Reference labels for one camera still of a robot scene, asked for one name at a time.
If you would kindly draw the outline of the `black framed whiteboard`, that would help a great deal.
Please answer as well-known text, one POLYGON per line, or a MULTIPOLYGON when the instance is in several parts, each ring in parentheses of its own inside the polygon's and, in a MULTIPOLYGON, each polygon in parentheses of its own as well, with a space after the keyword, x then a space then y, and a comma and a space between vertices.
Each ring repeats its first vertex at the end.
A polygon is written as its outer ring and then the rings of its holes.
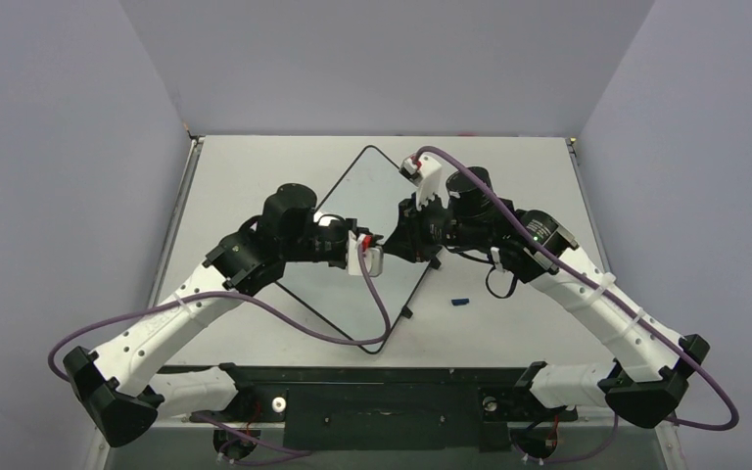
MULTIPOLYGON (((377 147, 367 145, 319 201, 317 211, 324 215, 323 224, 340 216, 354 218, 358 226, 374 235, 388 237, 397 227, 399 202, 414 193, 412 183, 400 176, 399 166, 377 147)), ((343 249, 346 267, 330 267, 325 262, 289 264, 277 285, 343 338, 357 342, 378 338, 378 343, 359 346, 368 354, 376 354, 399 320, 412 314, 411 300, 439 262, 411 263, 383 254, 382 272, 370 276, 388 314, 390 325, 386 326, 361 274, 358 253, 364 245, 362 239, 361 235, 352 235, 350 246, 343 249)))

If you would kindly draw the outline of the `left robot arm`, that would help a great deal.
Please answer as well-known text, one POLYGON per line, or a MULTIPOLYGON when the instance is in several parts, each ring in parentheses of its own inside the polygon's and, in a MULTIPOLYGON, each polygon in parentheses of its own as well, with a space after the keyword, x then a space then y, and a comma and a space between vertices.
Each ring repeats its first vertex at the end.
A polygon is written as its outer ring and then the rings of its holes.
POLYGON ((256 295, 291 263, 325 263, 363 277, 369 290, 382 270, 380 237, 354 218, 317 210, 298 183, 280 186, 260 214, 223 237, 161 304, 133 315, 133 324, 92 349, 63 358, 64 376, 110 447, 132 443, 158 420, 194 412, 246 418, 253 394, 227 365, 163 374, 166 362, 225 313, 243 304, 288 318, 256 295))

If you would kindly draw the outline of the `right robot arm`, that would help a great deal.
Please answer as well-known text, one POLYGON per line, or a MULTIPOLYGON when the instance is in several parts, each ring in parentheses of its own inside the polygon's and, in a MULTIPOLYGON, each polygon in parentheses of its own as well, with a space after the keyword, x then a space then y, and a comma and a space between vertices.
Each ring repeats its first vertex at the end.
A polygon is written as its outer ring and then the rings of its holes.
POLYGON ((537 418, 548 409, 596 406, 640 428, 673 415, 710 350, 704 338, 680 334, 652 318, 555 218, 500 198, 484 168, 471 166, 442 178, 436 165, 410 162, 400 173, 415 191, 399 203, 386 253, 422 262, 442 249, 480 252, 558 303, 612 353, 607 364, 531 366, 512 394, 521 415, 537 418))

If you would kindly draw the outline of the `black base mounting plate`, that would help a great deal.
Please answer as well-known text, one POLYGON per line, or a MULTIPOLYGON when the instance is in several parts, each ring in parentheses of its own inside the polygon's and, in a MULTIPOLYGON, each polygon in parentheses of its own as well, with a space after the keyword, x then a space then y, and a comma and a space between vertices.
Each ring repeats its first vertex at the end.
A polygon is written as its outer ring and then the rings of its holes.
POLYGON ((524 367, 220 367, 238 394, 203 415, 280 424, 284 447, 297 450, 507 451, 517 424, 579 418, 532 398, 524 367))

